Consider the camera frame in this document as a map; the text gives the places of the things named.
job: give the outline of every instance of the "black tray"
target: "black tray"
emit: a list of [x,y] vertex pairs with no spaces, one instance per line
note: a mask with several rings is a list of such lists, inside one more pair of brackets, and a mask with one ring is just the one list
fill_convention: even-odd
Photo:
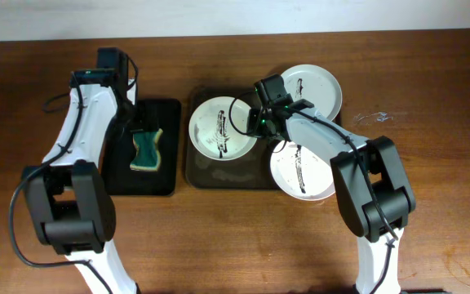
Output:
[[[218,96],[235,97],[253,89],[199,88],[190,97],[187,124],[193,111],[204,101]],[[257,95],[241,98],[250,107],[260,105]],[[186,178],[189,184],[201,189],[278,189],[269,170],[269,159],[277,142],[257,140],[255,146],[244,156],[218,161],[202,155],[193,146],[189,135],[186,151]]]
[[177,150],[179,147],[180,102],[176,99],[145,99],[146,104],[157,111],[162,135],[157,146],[161,153],[158,171],[132,171],[130,163],[135,157],[133,135],[125,131],[107,143],[104,151],[101,175],[106,192],[110,195],[171,196],[175,190]]

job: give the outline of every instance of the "wooden surface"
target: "wooden surface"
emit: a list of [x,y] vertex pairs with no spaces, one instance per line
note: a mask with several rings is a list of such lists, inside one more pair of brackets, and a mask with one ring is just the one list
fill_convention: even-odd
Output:
[[[42,102],[69,72],[117,46],[140,67],[140,99],[180,99],[199,85],[250,86],[292,65],[320,65],[344,93],[343,125],[397,144],[417,208],[402,238],[402,289],[470,292],[470,30],[320,33],[219,38],[0,42],[0,292],[87,293],[74,268],[31,269],[8,239],[11,192],[53,145],[64,114]],[[375,121],[385,112],[392,119]],[[205,191],[183,174],[175,195],[114,198],[115,242],[130,276],[150,292],[307,292],[353,285],[357,244],[336,198],[308,203],[280,192]],[[24,201],[18,242],[35,261],[61,260],[39,244]]]

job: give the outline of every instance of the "wall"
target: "wall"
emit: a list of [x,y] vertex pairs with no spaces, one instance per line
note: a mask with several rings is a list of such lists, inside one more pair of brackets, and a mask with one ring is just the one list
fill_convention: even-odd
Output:
[[470,0],[0,0],[0,40],[470,28]]

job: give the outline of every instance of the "green cloth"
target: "green cloth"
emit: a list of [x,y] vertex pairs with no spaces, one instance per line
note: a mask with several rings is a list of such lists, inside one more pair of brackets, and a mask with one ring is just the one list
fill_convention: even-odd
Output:
[[130,163],[131,170],[156,172],[159,169],[161,166],[161,154],[157,148],[157,143],[161,135],[162,129],[134,133],[134,146],[137,154]]

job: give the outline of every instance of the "white plate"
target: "white plate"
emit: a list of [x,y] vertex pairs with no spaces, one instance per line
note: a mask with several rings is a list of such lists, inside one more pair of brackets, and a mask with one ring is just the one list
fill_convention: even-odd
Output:
[[308,100],[324,117],[335,119],[342,106],[342,90],[330,72],[316,65],[296,65],[282,73],[282,78],[293,101]]
[[[201,154],[215,160],[233,160],[251,150],[254,137],[235,131],[229,122],[229,106],[233,97],[216,97],[207,100],[195,109],[189,120],[188,133],[193,146]],[[246,121],[250,106],[237,100],[232,109],[235,127],[246,132]]]
[[335,193],[331,167],[313,152],[288,142],[278,143],[269,166],[277,185],[289,195],[308,201],[327,198]]

